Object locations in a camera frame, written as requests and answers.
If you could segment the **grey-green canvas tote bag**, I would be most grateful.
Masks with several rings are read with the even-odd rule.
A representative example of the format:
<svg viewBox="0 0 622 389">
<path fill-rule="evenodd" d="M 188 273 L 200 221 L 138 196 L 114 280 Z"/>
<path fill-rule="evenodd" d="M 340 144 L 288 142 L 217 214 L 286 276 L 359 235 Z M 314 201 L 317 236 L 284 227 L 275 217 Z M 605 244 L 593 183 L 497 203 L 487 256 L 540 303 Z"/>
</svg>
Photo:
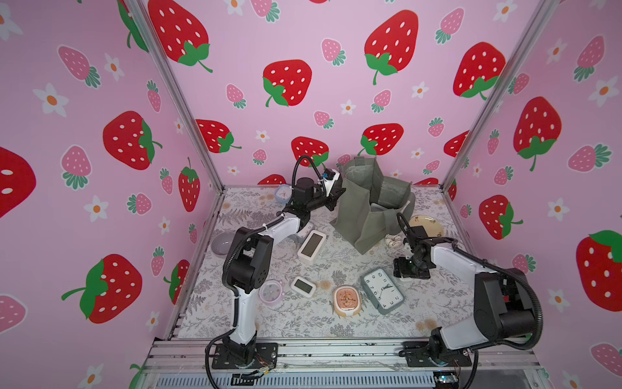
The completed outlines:
<svg viewBox="0 0 622 389">
<path fill-rule="evenodd" d="M 331 225 L 354 249 L 365 254 L 387 235 L 401 232 L 397 215 L 412 216 L 412 184 L 385 176 L 375 158 L 355 157 L 340 167 L 345 192 Z"/>
</svg>

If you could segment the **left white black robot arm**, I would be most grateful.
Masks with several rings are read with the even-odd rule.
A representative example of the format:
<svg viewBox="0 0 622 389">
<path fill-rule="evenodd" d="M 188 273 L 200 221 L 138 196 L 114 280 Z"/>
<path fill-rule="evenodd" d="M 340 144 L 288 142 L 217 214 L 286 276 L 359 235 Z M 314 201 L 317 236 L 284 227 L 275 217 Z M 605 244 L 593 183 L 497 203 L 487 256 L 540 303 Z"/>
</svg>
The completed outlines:
<svg viewBox="0 0 622 389">
<path fill-rule="evenodd" d="M 334 210 L 345 192 L 341 183 L 336 170 L 326 170 L 317 183 L 300 178 L 275 220 L 255 230 L 236 231 L 222 276 L 223 285 L 233 292 L 232 330 L 225 336 L 228 343 L 247 347 L 256 340 L 257 291 L 268 277 L 274 246 L 303 230 L 312 211 L 321 207 Z"/>
</svg>

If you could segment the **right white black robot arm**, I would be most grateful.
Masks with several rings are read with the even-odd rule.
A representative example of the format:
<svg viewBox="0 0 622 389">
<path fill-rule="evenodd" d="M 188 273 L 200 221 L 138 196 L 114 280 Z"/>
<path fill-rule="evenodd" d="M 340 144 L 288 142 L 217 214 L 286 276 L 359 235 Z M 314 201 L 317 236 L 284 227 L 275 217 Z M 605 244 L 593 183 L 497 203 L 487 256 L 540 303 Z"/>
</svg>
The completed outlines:
<svg viewBox="0 0 622 389">
<path fill-rule="evenodd" d="M 405 225 L 408 257 L 394 260 L 397 277 L 428 280 L 443 268 L 474 292 L 472 316 L 431 332 L 424 351 L 430 358 L 442 353 L 505 345 L 518 350 L 534 348 L 543 334 L 544 313 L 536 292 L 517 269 L 502 268 L 479 259 L 448 237 L 425 237 L 422 228 Z"/>
</svg>

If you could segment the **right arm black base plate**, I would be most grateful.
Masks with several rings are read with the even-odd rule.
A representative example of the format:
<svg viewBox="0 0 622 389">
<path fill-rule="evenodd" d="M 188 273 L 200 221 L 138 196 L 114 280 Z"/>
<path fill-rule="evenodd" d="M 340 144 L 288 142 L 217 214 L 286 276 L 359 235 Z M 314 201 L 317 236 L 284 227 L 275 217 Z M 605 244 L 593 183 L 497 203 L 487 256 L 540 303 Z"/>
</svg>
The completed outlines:
<svg viewBox="0 0 622 389">
<path fill-rule="evenodd" d="M 405 341 L 398 352 L 409 367 L 471 367 L 472 361 L 465 349 L 449 350 L 435 341 Z"/>
</svg>

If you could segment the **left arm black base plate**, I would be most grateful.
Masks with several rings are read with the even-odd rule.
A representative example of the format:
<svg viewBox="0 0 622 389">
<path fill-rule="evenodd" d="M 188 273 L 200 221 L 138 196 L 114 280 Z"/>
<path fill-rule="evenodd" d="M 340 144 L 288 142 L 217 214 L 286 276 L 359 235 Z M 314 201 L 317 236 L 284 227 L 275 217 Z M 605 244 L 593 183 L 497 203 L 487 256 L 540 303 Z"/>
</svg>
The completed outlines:
<svg viewBox="0 0 622 389">
<path fill-rule="evenodd" d="M 278 343 L 256 343 L 250 347 L 241 347 L 236 343 L 219 344 L 211 354 L 210 368 L 236 370 L 274 366 L 278 359 L 278 353 Z"/>
</svg>

